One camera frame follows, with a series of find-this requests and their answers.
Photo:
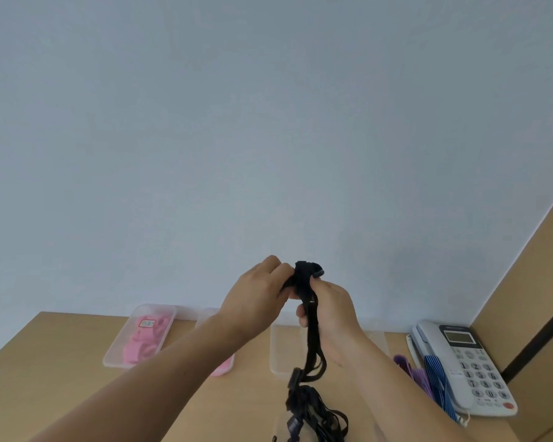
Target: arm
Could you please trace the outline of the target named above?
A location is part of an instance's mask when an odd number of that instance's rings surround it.
[[[238,279],[217,315],[125,372],[31,442],[162,440],[211,372],[276,319],[289,296],[280,289],[294,272],[269,256]]]
[[[317,294],[322,349],[344,367],[389,441],[470,442],[464,430],[362,332],[350,295],[343,288],[311,278]],[[301,307],[302,326],[307,318]]]

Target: person's right hand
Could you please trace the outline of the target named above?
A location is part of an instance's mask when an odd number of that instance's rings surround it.
[[[321,348],[326,359],[331,359],[342,366],[344,364],[342,349],[352,339],[365,337],[356,319],[354,304],[350,294],[339,285],[314,277],[310,278],[310,284],[319,301],[317,321]],[[302,304],[297,307],[297,316],[301,326],[307,327],[307,316]]]

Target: person's right arm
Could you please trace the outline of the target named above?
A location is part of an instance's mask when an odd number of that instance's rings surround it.
[[[361,330],[346,290],[311,279],[317,294],[317,319],[326,359],[343,366],[390,442],[419,440],[471,442],[464,430]],[[297,309],[307,326],[303,307]]]

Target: black strip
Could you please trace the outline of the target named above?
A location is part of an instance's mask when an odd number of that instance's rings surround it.
[[[553,337],[553,317],[540,329],[532,340],[526,344],[526,347],[516,356],[507,368],[501,372],[501,377],[506,383],[514,379],[516,375],[525,368],[526,364],[532,361],[532,358],[539,353],[542,348],[548,344]]]

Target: black strap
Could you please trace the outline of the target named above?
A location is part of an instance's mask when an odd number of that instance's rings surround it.
[[[295,368],[289,380],[286,408],[293,414],[287,422],[290,433],[289,442],[299,442],[299,433],[304,423],[307,423],[315,431],[319,442],[344,442],[344,437],[348,433],[347,416],[340,411],[327,408],[315,388],[299,384],[320,379],[328,365],[319,341],[317,295],[309,283],[311,276],[319,277],[323,274],[324,270],[318,264],[299,261],[295,264],[295,274],[283,286],[283,288],[295,288],[303,302],[308,319],[305,367],[303,369]],[[316,374],[310,375],[317,369],[319,371]],[[340,426],[339,417],[346,423],[344,429]]]

